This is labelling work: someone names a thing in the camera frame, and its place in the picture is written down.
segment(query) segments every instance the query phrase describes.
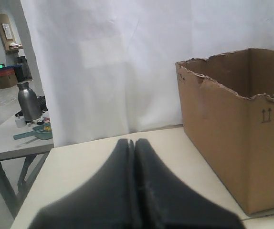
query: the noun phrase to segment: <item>white fabric curtain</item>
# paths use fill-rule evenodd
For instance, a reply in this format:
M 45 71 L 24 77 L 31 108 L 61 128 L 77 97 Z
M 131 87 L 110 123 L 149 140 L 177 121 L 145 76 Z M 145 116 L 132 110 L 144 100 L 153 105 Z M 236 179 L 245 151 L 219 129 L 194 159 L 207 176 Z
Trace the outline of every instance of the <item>white fabric curtain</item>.
M 175 62 L 274 49 L 271 0 L 21 0 L 55 146 L 181 123 Z

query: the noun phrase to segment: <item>gray metal table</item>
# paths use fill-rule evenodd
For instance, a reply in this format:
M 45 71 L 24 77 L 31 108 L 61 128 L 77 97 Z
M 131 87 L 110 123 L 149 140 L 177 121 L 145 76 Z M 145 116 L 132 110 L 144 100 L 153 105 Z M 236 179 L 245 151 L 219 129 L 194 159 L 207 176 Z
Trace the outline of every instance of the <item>gray metal table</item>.
M 35 137 L 27 137 L 20 140 L 13 139 L 13 135 L 31 130 L 32 126 L 17 128 L 14 116 L 0 125 L 0 193 L 14 218 L 45 162 L 49 151 L 53 148 L 52 139 L 46 141 Z M 38 154 L 44 155 L 30 173 L 28 179 L 25 180 L 29 165 Z M 25 157 L 25 161 L 17 184 L 19 192 L 16 195 L 2 168 L 1 161 L 20 157 Z

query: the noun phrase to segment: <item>silver thermos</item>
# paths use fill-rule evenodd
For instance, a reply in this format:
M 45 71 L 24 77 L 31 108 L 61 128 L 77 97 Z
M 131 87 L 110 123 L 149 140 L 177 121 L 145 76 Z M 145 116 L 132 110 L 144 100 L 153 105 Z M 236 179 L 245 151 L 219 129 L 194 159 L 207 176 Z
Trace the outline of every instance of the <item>silver thermos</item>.
M 42 115 L 41 108 L 37 102 L 35 92 L 29 87 L 29 82 L 24 81 L 17 84 L 19 88 L 18 102 L 21 106 L 26 121 L 38 119 Z

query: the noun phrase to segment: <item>table leg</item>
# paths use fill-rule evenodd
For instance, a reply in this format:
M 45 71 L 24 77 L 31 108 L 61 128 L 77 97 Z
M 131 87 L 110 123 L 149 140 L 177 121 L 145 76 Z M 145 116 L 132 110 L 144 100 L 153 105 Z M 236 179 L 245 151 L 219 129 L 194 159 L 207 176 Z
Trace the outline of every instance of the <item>table leg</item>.
M 10 213 L 15 218 L 19 210 L 18 201 L 15 195 L 15 192 L 9 182 L 9 179 L 4 173 L 1 162 L 0 162 L 0 193 L 8 209 L 10 210 Z

